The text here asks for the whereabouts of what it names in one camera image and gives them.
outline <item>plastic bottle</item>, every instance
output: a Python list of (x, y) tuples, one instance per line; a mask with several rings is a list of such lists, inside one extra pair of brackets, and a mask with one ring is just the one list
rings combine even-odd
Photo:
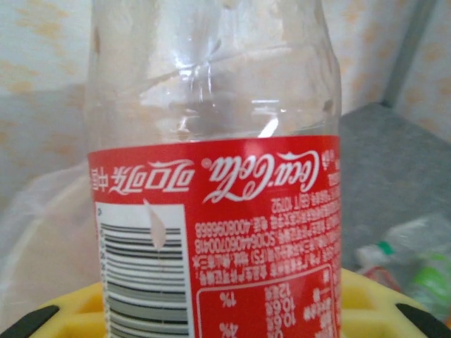
[(423, 268), (406, 290), (407, 296), (423, 304), (439, 320), (445, 321), (451, 309), (450, 252), (432, 251)]
[(356, 257), (362, 266), (409, 264), (447, 245), (451, 246), (451, 223), (434, 213), (390, 228), (379, 243), (357, 249)]
[(93, 9), (109, 336), (338, 337), (340, 71), (321, 1)]

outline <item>crumpled plastic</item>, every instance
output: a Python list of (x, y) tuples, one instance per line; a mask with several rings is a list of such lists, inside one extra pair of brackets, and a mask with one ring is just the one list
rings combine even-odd
[(0, 332), (100, 281), (87, 162), (34, 180), (0, 223)]

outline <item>wall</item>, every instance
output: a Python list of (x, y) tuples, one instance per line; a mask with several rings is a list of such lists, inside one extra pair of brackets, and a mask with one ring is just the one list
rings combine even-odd
[(405, 118), (451, 142), (451, 1), (438, 0), (397, 100)]
[[(323, 0), (343, 112), (379, 101), (416, 0)], [(90, 0), (0, 3), (0, 212), (32, 178), (84, 156)]]

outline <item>white barcode panel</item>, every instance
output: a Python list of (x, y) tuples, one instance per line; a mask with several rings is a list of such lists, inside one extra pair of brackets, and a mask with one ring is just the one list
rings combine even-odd
[(96, 208), (109, 336), (192, 337), (183, 205)]

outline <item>barcode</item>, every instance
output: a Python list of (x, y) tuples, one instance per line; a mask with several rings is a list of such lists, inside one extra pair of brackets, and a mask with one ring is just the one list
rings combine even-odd
[(180, 229), (156, 250), (149, 229), (100, 223), (110, 337), (189, 337)]

